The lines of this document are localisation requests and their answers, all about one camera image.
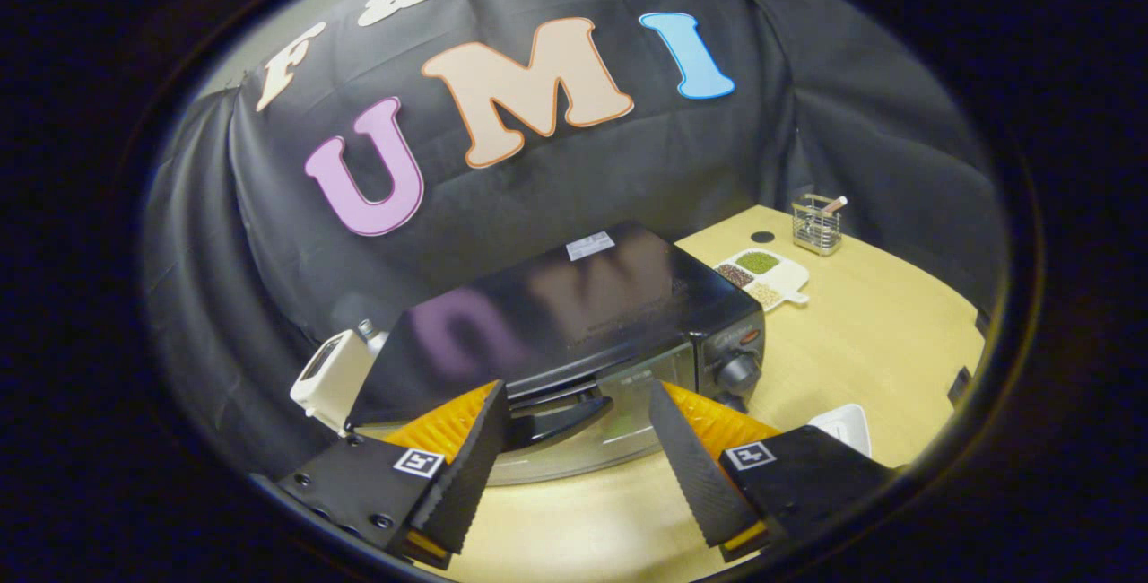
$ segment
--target stainless steel utensil holder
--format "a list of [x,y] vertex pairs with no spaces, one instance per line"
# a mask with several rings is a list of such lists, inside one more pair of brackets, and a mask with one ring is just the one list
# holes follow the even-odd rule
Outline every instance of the stainless steel utensil holder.
[[822,208],[833,200],[804,194],[793,203],[793,244],[819,256],[829,256],[841,244],[841,212],[823,215]]

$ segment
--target black fabric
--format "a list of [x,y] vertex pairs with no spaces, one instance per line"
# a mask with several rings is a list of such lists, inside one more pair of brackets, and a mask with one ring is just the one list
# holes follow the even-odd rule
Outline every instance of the black fabric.
[[[844,194],[846,232],[992,302],[1002,243],[983,150],[926,69],[841,0],[426,0],[364,28],[365,1],[325,11],[263,112],[263,68],[191,106],[147,203],[141,257],[164,370],[239,468],[279,477],[331,442],[288,396],[324,339],[362,318],[388,329],[410,305],[621,219],[677,240],[754,203],[788,211],[801,192]],[[697,17],[731,95],[677,94],[669,52],[637,22],[664,10]],[[535,29],[567,16],[592,20],[635,109],[589,129],[559,117],[550,138],[504,112],[523,150],[470,169],[455,101],[422,63],[473,40],[526,63]],[[365,196],[388,195],[352,130],[386,96],[402,100],[426,194],[404,226],[358,236],[303,165],[339,134]]]

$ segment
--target pink letter u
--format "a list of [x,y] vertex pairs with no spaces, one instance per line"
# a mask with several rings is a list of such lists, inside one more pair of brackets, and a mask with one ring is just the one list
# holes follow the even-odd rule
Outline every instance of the pink letter u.
[[394,187],[382,202],[363,197],[343,163],[343,138],[324,141],[304,165],[307,174],[319,182],[335,215],[360,236],[381,236],[403,226],[422,202],[422,174],[395,122],[398,108],[398,96],[389,96],[371,106],[355,122],[355,132],[371,138],[390,173]]

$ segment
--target letter m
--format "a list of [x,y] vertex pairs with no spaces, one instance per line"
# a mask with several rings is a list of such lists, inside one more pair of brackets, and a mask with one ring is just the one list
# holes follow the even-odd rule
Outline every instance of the letter m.
[[561,18],[534,32],[530,64],[522,68],[483,44],[463,44],[422,64],[422,76],[442,79],[471,133],[466,162],[474,169],[511,157],[526,138],[509,130],[495,104],[503,106],[535,133],[549,138],[558,122],[558,85],[569,100],[569,125],[597,125],[622,117],[634,100],[619,92],[590,39],[594,23]]

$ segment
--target white label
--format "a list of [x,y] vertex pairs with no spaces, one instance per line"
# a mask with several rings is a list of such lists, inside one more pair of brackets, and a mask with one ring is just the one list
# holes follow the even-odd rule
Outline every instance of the white label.
[[443,456],[442,453],[419,451],[418,449],[406,449],[403,457],[400,458],[398,461],[395,461],[395,471],[429,479],[436,471],[439,471],[439,466],[442,465],[445,457],[447,456]]
[[602,249],[611,247],[614,247],[614,240],[610,240],[606,232],[598,232],[591,236],[574,240],[574,242],[566,244],[566,252],[569,252],[571,263],[573,263],[579,257],[587,257],[592,255],[592,252],[599,252]]
[[747,468],[760,467],[761,465],[768,465],[770,461],[777,461],[777,458],[766,449],[766,445],[761,442],[754,442],[753,444],[746,444],[745,446],[735,446],[732,449],[726,449],[726,454],[729,456],[730,461],[734,461],[734,466],[738,471],[745,471]]

